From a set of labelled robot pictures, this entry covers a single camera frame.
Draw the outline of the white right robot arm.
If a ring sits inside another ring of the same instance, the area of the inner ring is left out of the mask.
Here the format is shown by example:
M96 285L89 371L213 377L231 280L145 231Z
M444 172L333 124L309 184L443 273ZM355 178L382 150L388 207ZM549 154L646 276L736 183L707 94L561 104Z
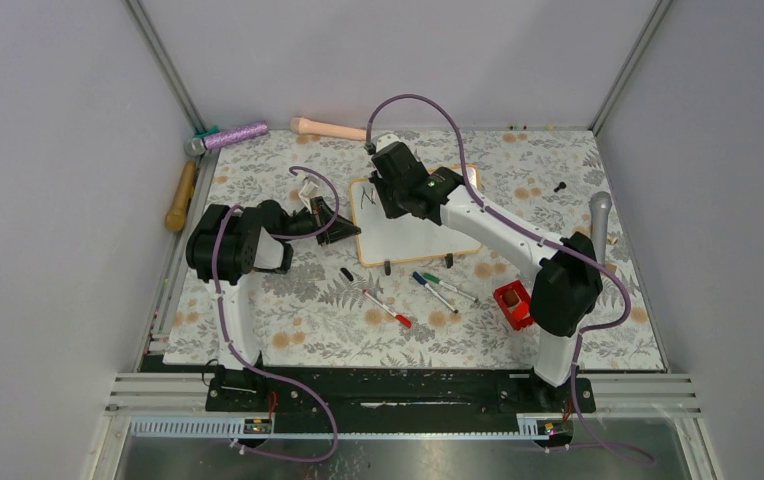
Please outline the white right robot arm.
M485 198L446 167L429 172L405 143L365 147L369 176L389 219L409 215L462 233L500 254L532 280L529 314L539 326L533 402L555 412L571 398L578 327L603 290L592 241L536 228Z

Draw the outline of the black marker cap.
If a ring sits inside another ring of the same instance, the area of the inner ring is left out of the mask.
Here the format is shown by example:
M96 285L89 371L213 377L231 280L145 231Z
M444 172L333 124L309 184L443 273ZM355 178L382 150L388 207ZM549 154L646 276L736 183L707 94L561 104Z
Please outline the black marker cap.
M353 274L347 269L347 268L341 268L340 269L341 274L350 282L354 281Z

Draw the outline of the yellow framed whiteboard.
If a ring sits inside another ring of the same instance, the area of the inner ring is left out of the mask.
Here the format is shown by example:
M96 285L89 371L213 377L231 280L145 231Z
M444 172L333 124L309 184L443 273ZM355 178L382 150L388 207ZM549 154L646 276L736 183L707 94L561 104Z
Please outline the yellow framed whiteboard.
M358 260L365 267L469 255L482 248L469 236L429 220L409 214L388 219L375 187L365 178L351 182L349 198L352 222L361 230L356 237Z

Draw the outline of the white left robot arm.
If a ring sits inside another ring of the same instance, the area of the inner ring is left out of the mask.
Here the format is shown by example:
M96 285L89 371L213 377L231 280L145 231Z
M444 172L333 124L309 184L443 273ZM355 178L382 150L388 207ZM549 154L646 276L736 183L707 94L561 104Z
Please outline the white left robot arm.
M293 212L275 200L243 208L207 206L188 238L185 259L212 298L220 329L217 363L236 371L261 364L249 299L251 275L286 274L293 240L313 238L325 246L361 232L320 196Z

